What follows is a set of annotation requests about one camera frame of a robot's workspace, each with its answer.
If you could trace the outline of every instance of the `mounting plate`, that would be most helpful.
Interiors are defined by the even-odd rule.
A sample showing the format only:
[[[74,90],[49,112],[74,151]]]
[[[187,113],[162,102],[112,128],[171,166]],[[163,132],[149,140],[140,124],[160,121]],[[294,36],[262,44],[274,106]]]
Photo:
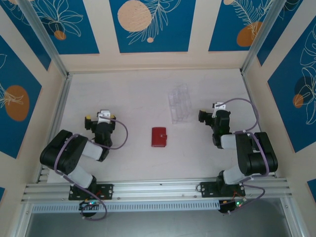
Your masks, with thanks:
[[[223,105],[222,102],[216,102],[215,104],[213,104],[213,109],[214,109],[214,112],[212,114],[212,118],[214,119],[216,117],[216,111],[226,110],[226,105]]]
[[[101,200],[112,200],[113,186],[113,184],[97,184],[96,195]],[[85,200],[86,195],[83,197],[81,195],[75,194],[74,188],[75,187],[70,186],[68,200]]]
[[[200,185],[201,185],[202,198],[233,197],[234,191],[243,197],[246,195],[244,187],[238,184],[225,185],[225,187],[222,188],[221,192],[218,189],[218,185],[216,182],[201,182]]]

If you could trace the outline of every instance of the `red wallet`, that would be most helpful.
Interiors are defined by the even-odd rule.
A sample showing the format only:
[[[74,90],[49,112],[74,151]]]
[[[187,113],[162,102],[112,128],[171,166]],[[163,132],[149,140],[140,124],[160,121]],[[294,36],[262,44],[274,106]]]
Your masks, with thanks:
[[[165,127],[153,127],[152,147],[165,147],[167,145],[167,132]]]

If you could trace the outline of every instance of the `clear plastic box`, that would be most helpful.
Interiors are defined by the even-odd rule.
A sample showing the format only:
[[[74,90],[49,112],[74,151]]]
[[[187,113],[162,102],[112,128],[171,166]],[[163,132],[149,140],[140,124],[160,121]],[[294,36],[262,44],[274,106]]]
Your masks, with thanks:
[[[172,123],[189,122],[192,117],[192,104],[188,86],[182,84],[168,93]]]

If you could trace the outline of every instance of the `orange circle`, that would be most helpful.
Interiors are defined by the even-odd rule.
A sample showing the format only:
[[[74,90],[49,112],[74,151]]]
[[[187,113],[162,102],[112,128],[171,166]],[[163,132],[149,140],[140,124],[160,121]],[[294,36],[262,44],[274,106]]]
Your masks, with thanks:
[[[118,10],[118,22],[126,31],[138,32],[150,25],[152,14],[141,1],[129,0]]]
[[[5,110],[15,121],[23,121],[29,113],[30,99],[26,90],[19,85],[10,86],[4,93],[7,100]]]
[[[299,109],[300,107],[302,107],[303,104],[304,104],[304,98],[303,98],[303,96],[300,95],[300,94],[295,95],[294,98],[293,98],[293,104],[294,104],[294,106],[295,106],[297,109]]]
[[[54,36],[58,39],[58,40],[65,40],[66,39],[66,34],[62,31],[55,31],[54,32]]]
[[[235,0],[223,0],[225,5],[230,5],[234,2]]]
[[[249,47],[252,45],[262,22],[255,22],[249,26],[244,27],[237,36],[237,44],[240,47]]]

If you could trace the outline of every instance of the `white table surface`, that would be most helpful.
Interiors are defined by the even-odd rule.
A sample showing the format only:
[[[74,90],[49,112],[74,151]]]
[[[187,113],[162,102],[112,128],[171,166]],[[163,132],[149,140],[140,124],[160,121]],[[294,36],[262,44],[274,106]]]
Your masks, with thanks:
[[[167,94],[176,85],[188,85],[194,120],[172,124]],[[110,151],[103,162],[81,158],[82,167],[97,181],[161,180],[216,177],[237,164],[234,150],[221,150],[212,142],[212,129],[198,121],[200,109],[212,103],[248,95],[238,69],[150,70],[75,74],[60,129],[93,138],[84,129],[84,117],[109,109],[126,124],[129,138],[124,147]],[[251,127],[255,116],[243,101],[230,102],[231,131]],[[167,129],[167,146],[151,147],[152,127]],[[121,144],[125,130],[117,124],[113,147]],[[49,183],[66,182],[50,171]]]

